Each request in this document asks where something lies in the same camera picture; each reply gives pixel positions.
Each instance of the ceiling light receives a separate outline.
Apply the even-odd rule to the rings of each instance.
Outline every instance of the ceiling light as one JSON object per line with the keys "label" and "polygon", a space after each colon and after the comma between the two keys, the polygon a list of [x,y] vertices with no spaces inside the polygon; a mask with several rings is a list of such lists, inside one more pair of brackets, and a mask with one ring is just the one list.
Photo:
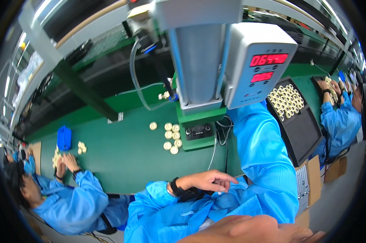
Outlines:
{"label": "ceiling light", "polygon": [[9,88],[9,81],[11,80],[11,78],[8,76],[6,78],[6,85],[5,85],[5,97],[8,96],[8,88]]}

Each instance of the cardboard box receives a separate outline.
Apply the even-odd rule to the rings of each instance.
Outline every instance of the cardboard box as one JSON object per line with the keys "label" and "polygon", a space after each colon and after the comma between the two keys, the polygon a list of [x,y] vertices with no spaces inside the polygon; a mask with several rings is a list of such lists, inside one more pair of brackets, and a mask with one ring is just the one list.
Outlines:
{"label": "cardboard box", "polygon": [[[303,166],[306,166],[307,170],[307,180],[310,187],[309,207],[311,207],[321,197],[321,172],[319,170],[318,155],[309,161],[306,160],[300,167],[295,168],[295,170],[297,171]],[[297,216],[295,219],[295,224],[306,228],[310,226],[309,207],[306,208],[306,210],[304,210],[299,216]]]}
{"label": "cardboard box", "polygon": [[344,175],[346,173],[347,164],[347,157],[341,157],[331,165],[326,165],[326,175],[322,178],[323,182],[331,182]]}

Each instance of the red led digits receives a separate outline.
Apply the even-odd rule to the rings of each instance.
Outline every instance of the red led digits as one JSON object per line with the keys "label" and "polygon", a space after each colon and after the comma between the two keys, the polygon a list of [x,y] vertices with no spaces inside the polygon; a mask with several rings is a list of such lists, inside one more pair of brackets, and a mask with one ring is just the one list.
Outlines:
{"label": "red led digits", "polygon": [[273,75],[272,71],[269,73],[255,74],[251,80],[251,83],[269,80],[271,79],[272,75]]}
{"label": "red led digits", "polygon": [[282,64],[286,61],[288,54],[256,55],[253,56],[250,66],[265,66],[271,64]]}

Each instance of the blue plastic bin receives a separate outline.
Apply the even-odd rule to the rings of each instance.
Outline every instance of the blue plastic bin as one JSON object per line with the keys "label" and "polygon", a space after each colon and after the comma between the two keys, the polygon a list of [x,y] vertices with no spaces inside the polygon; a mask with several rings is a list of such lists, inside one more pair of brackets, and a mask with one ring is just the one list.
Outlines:
{"label": "blue plastic bin", "polygon": [[66,126],[62,126],[57,131],[57,146],[61,151],[67,151],[71,149],[71,129]]}

